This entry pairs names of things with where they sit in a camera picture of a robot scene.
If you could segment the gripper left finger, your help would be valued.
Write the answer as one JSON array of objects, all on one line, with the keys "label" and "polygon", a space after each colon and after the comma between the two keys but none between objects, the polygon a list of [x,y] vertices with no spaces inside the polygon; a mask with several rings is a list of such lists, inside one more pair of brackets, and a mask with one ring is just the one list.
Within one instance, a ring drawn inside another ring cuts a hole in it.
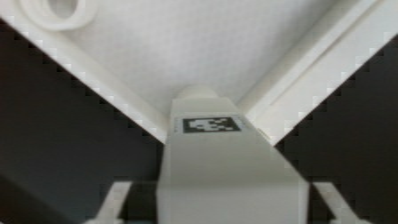
[{"label": "gripper left finger", "polygon": [[81,224],[124,224],[118,218],[133,182],[113,182],[95,216]]}]

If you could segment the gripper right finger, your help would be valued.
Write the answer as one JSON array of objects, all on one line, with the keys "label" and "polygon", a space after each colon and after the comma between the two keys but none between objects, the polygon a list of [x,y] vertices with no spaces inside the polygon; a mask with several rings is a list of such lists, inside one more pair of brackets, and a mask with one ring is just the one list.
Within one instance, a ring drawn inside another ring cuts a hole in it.
[{"label": "gripper right finger", "polygon": [[314,182],[312,185],[333,215],[333,219],[328,224],[372,224],[369,221],[360,219],[353,213],[333,184],[330,182]]}]

